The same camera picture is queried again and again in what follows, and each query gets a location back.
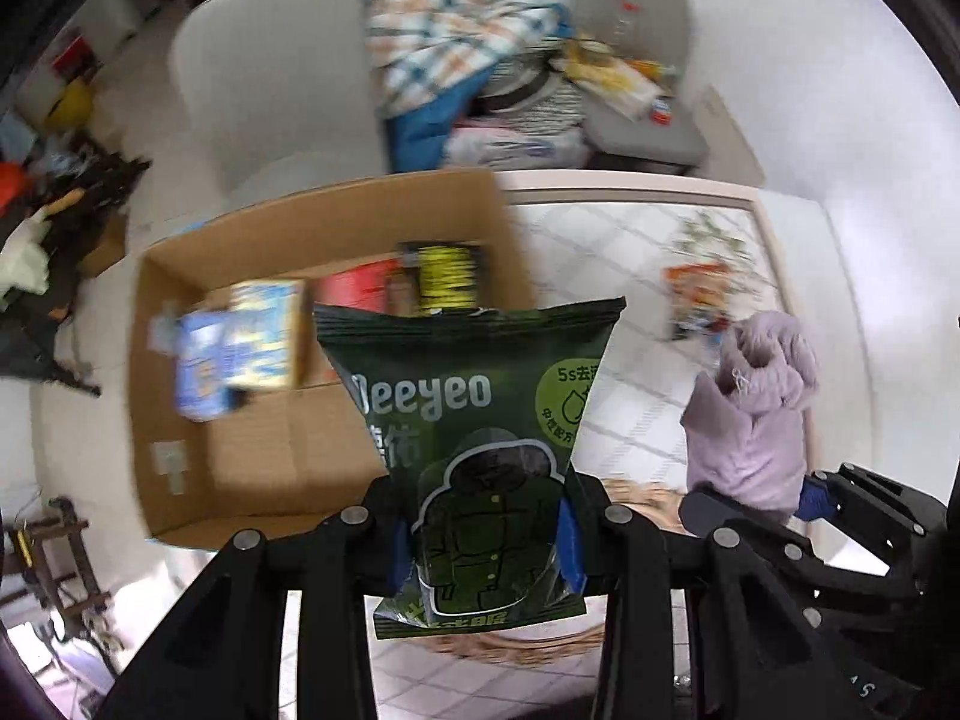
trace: folded cloth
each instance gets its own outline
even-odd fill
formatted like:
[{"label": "folded cloth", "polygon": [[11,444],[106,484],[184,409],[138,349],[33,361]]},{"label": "folded cloth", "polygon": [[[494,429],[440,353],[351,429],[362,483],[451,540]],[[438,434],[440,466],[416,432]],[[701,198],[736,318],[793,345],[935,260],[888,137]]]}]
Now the folded cloth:
[{"label": "folded cloth", "polygon": [[802,410],[817,386],[795,317],[763,312],[733,324],[716,379],[697,376],[680,418],[688,489],[707,484],[745,506],[793,514],[806,471]]},{"label": "folded cloth", "polygon": [[384,119],[430,103],[560,25],[560,7],[535,0],[366,3],[367,48],[382,71]]}]

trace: checkered cloth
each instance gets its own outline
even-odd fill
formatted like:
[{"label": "checkered cloth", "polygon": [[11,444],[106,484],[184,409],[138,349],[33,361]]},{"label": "checkered cloth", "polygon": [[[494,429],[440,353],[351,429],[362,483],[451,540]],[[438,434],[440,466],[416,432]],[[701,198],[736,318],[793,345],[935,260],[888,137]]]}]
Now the checkered cloth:
[{"label": "checkered cloth", "polygon": [[534,0],[367,0],[367,22],[381,115],[392,119],[536,44],[560,12]]}]

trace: plastic bag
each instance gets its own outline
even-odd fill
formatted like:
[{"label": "plastic bag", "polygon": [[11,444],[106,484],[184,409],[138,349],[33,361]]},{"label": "plastic bag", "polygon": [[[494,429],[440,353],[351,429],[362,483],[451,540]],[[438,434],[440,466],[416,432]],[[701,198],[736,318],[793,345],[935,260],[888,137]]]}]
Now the plastic bag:
[{"label": "plastic bag", "polygon": [[625,305],[435,317],[314,308],[409,526],[412,570],[378,615],[472,632],[583,610],[582,599],[560,603],[571,587],[558,522],[589,388]]}]

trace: cardboard box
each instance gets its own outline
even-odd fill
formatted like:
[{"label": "cardboard box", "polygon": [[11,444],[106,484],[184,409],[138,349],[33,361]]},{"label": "cardboard box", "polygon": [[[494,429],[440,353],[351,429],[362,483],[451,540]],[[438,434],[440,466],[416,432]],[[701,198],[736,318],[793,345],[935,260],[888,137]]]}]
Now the cardboard box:
[{"label": "cardboard box", "polygon": [[206,424],[176,413],[176,317],[238,281],[313,278],[402,241],[481,242],[491,302],[535,304],[493,174],[408,173],[293,194],[216,218],[150,247],[139,265],[128,366],[137,494],[152,536],[219,549],[236,531],[300,533],[358,503],[385,473],[339,383],[255,392]]},{"label": "cardboard box", "polygon": [[126,256],[127,217],[111,211],[96,247],[78,262],[77,269],[86,278],[96,278]]}]

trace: light yellow package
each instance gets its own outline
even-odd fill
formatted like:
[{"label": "light yellow package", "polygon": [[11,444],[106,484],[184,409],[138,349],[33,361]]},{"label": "light yellow package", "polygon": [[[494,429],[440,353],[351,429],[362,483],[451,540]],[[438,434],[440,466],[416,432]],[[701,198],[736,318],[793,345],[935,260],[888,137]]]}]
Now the light yellow package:
[{"label": "light yellow package", "polygon": [[234,284],[224,350],[224,381],[234,389],[293,389],[301,354],[304,282]]}]

